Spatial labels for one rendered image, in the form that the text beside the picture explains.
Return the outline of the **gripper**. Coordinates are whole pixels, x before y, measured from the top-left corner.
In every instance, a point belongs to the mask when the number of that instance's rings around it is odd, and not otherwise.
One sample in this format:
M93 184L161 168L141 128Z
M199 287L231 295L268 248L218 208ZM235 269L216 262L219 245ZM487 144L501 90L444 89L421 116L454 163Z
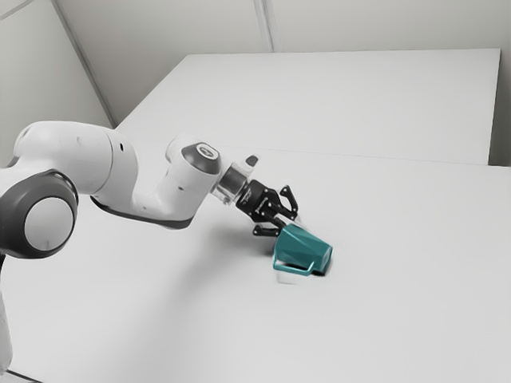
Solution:
M275 217L276 214L296 219L299 213L299 205L289 185L276 192L257 180L248 183L236 207L255 223L252 234L264 237L277 237L284 228L284 221Z

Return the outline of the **teal faceted mug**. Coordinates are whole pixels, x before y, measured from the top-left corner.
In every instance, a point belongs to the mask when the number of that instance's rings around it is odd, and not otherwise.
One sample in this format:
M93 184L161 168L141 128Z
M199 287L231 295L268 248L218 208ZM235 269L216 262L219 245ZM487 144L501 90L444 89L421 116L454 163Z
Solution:
M277 271L324 276L331 265L333 246L295 224L284 227L275 242L272 266Z

